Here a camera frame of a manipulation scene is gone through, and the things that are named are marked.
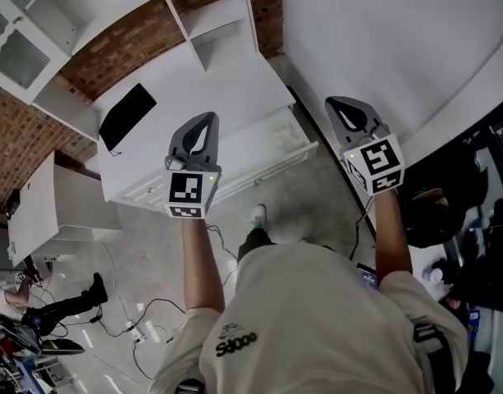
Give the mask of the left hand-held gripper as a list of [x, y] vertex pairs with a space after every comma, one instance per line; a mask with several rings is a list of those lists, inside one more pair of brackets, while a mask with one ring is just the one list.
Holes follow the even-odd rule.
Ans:
[[164, 207], [171, 218], [206, 218], [222, 176], [216, 165], [218, 141], [215, 112], [191, 118], [173, 134], [164, 174]]

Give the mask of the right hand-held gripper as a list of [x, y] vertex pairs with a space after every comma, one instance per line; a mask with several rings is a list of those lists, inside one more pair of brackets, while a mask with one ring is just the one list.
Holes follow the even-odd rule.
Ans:
[[[327, 97], [325, 109], [341, 144], [351, 144], [356, 132], [367, 132], [378, 123], [374, 108], [355, 98]], [[343, 159], [347, 172], [369, 196], [395, 189], [404, 181], [405, 160], [394, 134], [347, 150]]]

